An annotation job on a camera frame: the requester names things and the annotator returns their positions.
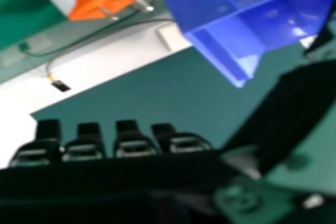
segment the metal prong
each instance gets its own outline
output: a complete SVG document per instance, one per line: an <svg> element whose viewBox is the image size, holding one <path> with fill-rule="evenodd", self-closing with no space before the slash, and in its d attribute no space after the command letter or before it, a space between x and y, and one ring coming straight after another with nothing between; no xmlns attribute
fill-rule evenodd
<svg viewBox="0 0 336 224"><path fill-rule="evenodd" d="M144 13L150 13L155 10L153 6L151 6L149 3L146 2L146 0L133 0L133 1L134 5Z"/></svg>
<svg viewBox="0 0 336 224"><path fill-rule="evenodd" d="M105 7L101 6L100 10L106 15L107 18L111 19L112 21L118 21L119 17L114 15L114 13L107 10Z"/></svg>

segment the blue plastic bin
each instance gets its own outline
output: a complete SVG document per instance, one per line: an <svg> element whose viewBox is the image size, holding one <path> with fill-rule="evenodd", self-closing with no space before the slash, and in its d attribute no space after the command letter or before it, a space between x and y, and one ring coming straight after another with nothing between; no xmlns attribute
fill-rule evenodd
<svg viewBox="0 0 336 224"><path fill-rule="evenodd" d="M262 55L318 33L332 0L165 0L184 36L236 87Z"/></svg>

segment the blue container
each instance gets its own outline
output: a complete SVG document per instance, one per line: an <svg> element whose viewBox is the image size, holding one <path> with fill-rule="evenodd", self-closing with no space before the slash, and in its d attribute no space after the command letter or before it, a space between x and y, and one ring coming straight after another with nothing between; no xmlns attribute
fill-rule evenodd
<svg viewBox="0 0 336 224"><path fill-rule="evenodd" d="M264 53L320 30L332 0L165 0L184 36L236 87Z"/></svg>

